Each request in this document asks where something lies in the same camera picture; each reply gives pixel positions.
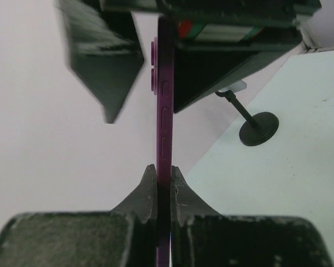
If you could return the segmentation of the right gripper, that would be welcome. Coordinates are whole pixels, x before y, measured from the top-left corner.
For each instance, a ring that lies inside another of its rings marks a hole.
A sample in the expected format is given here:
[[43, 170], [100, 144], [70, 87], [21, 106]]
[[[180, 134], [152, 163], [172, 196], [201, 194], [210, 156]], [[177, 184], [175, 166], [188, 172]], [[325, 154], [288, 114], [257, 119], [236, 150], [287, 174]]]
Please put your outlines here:
[[100, 1], [176, 23], [174, 113], [267, 67], [302, 42], [320, 1]]

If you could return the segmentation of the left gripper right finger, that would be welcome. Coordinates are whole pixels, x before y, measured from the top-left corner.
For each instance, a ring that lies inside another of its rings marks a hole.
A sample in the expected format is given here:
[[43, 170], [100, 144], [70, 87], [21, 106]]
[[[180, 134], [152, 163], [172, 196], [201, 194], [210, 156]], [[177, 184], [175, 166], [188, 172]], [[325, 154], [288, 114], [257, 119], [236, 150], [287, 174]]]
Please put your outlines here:
[[222, 215], [172, 168], [173, 266], [333, 266], [323, 238], [306, 219]]

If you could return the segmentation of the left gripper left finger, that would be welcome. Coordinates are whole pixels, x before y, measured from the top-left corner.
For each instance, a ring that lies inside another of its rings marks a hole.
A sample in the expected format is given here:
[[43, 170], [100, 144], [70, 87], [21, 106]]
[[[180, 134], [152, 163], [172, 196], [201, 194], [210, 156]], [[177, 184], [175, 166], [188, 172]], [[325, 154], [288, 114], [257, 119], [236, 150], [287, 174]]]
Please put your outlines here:
[[0, 232], [0, 266], [155, 266], [154, 165], [110, 211], [28, 212]]

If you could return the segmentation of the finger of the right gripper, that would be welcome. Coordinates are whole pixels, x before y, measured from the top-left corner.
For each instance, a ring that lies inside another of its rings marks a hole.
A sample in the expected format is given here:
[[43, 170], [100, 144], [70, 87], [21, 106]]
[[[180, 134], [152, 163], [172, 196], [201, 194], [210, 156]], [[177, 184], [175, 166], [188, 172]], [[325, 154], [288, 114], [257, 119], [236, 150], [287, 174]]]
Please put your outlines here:
[[100, 1], [58, 1], [67, 63], [114, 123], [144, 64], [131, 12], [104, 11]]

